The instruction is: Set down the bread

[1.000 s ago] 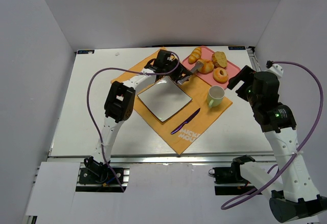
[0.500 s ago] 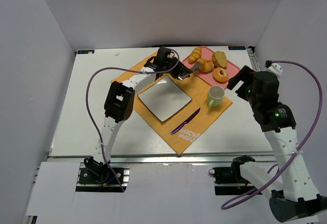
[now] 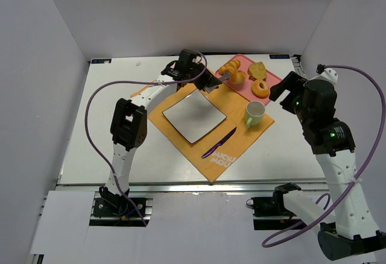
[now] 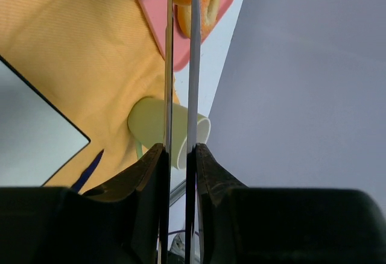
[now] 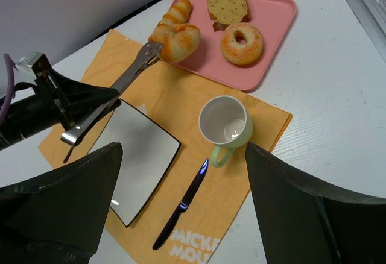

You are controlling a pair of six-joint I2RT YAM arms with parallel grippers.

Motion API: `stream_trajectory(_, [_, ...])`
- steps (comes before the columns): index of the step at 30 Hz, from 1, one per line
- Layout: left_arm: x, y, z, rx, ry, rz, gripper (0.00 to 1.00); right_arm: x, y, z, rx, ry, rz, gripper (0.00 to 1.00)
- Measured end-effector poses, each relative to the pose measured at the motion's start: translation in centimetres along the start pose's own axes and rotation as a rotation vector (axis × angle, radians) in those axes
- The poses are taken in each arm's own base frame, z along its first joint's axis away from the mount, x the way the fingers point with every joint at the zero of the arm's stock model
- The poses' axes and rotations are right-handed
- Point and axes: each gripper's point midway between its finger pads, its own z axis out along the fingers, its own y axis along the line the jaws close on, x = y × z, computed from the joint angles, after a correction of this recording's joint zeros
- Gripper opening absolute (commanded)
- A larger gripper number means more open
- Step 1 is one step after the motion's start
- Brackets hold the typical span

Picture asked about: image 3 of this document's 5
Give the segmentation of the metal serving tongs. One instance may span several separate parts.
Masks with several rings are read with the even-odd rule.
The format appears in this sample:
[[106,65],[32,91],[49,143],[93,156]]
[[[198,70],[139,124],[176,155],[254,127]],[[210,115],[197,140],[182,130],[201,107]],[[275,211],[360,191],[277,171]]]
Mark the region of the metal serving tongs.
[[230,79],[233,76],[230,72],[225,72],[217,78],[213,74],[209,76],[209,79],[207,80],[206,86],[204,88],[204,91],[207,93],[211,93],[215,89],[219,88],[220,85],[222,85],[226,80]]

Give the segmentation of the round striped bread bun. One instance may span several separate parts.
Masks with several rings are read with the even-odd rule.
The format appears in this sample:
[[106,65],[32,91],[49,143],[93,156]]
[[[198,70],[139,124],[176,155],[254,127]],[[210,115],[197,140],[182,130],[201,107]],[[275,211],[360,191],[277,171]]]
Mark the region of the round striped bread bun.
[[232,84],[242,84],[245,80],[246,74],[239,70],[236,70],[229,79]]

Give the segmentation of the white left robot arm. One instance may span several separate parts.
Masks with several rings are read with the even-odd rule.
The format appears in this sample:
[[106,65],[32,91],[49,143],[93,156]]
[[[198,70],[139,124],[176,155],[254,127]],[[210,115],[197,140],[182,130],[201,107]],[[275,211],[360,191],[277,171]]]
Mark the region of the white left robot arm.
[[113,141],[113,159],[107,183],[100,187],[103,198],[119,198],[129,191],[129,175],[135,152],[147,136],[147,116],[167,97],[188,83],[198,90],[210,93],[221,80],[199,63],[199,52],[184,49],[177,60],[166,65],[158,78],[131,99],[121,98],[116,103],[110,127]]

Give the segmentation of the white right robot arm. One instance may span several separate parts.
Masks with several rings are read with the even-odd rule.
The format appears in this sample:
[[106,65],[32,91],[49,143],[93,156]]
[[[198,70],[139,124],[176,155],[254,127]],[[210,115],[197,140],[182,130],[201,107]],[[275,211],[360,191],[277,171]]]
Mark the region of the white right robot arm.
[[359,182],[355,143],[347,124],[335,117],[337,73],[321,65],[307,80],[291,71],[270,91],[275,101],[287,90],[282,108],[297,116],[303,136],[320,165],[332,205],[323,210],[292,183],[275,188],[271,204],[281,215],[293,213],[306,225],[290,238],[315,230],[323,254],[331,261],[385,248],[385,233],[370,213]]

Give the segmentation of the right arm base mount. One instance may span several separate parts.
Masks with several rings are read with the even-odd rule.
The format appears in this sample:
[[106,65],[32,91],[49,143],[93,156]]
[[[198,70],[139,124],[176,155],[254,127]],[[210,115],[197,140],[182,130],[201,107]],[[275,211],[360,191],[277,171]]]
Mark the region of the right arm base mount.
[[252,210],[255,231],[278,231],[293,225],[293,230],[300,230],[306,226],[294,213],[281,209],[273,195],[252,197],[245,204]]

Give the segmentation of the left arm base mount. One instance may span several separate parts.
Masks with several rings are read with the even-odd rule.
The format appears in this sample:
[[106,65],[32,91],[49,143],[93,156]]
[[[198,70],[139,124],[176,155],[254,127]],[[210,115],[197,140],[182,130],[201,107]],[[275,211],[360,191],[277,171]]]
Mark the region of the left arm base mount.
[[145,227],[150,221],[149,199],[130,198],[99,187],[93,201],[89,225],[91,227]]

